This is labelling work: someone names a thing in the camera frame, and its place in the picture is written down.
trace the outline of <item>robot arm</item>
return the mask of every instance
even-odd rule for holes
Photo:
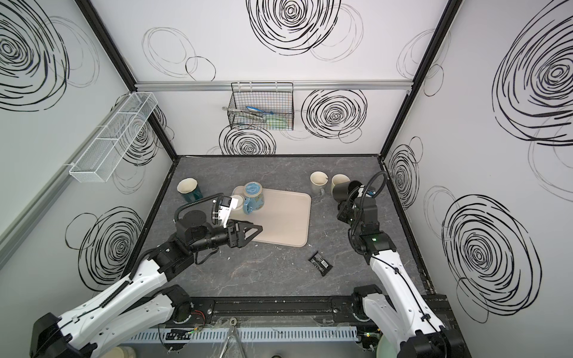
[[[382,185],[371,191],[374,180],[381,175]],[[379,172],[365,186],[348,187],[348,196],[335,197],[339,202],[338,220],[351,226],[348,240],[352,248],[364,256],[390,298],[376,286],[356,288],[354,314],[360,320],[372,319],[398,358],[463,357],[463,339],[456,331],[446,329],[428,307],[406,273],[396,246],[380,231],[375,198],[386,180],[387,174]]]
[[[179,219],[182,210],[212,199],[217,204],[213,222],[224,222],[224,226],[207,223],[203,211],[190,211]],[[192,303],[177,285],[132,306],[193,263],[204,262],[197,262],[200,251],[213,249],[213,254],[222,245],[244,247],[262,232],[261,226],[230,220],[228,212],[233,205],[237,205],[236,199],[216,194],[179,208],[174,220],[176,232],[165,243],[144,252],[129,275],[60,317],[48,313],[37,320],[30,357],[98,357],[150,326],[170,319],[181,323],[188,320]]]

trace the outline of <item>beige tray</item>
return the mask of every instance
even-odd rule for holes
[[[233,190],[241,195],[244,186]],[[242,210],[231,212],[231,219],[246,220],[262,226],[253,240],[278,245],[302,247],[307,244],[308,221],[311,217],[311,197],[303,192],[263,189],[265,205],[246,215]]]

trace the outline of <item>metal rail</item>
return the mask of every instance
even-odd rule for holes
[[[183,91],[231,91],[231,83],[241,82],[242,86],[252,84],[253,90],[274,91],[277,83],[294,83],[296,91],[318,89],[401,89],[409,91],[411,80],[294,80],[294,81],[150,81],[137,82],[135,87],[141,92],[183,92]]]

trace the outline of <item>black wire basket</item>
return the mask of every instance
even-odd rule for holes
[[[227,111],[231,128],[252,125],[267,130],[293,130],[292,82],[234,82]]]

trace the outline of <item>mug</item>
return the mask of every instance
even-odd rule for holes
[[[259,210],[265,204],[265,197],[262,194],[262,185],[257,182],[250,182],[245,184],[243,189],[243,212],[247,215],[253,211]]]
[[[336,174],[335,176],[333,176],[332,180],[330,182],[330,195],[332,195],[332,191],[334,190],[335,185],[346,183],[349,181],[350,181],[350,178],[344,174]]]
[[[311,174],[312,192],[316,195],[324,195],[324,187],[328,183],[328,175],[321,171]]]
[[[231,198],[236,199],[238,201],[237,207],[234,209],[231,209],[231,210],[233,210],[233,211],[242,210],[243,209],[243,203],[245,203],[245,198],[243,198],[242,196],[237,195],[237,194],[231,195]]]
[[[362,186],[362,183],[359,182],[358,180],[337,184],[334,186],[334,189],[332,190],[332,197],[338,203],[341,203],[348,199],[348,194],[350,194],[352,190],[360,186]],[[355,192],[351,199],[354,200],[356,199],[357,196],[358,192]]]
[[[181,180],[179,184],[177,184],[177,191],[179,191],[183,199],[188,203],[193,203],[203,198],[197,180],[193,178]]]

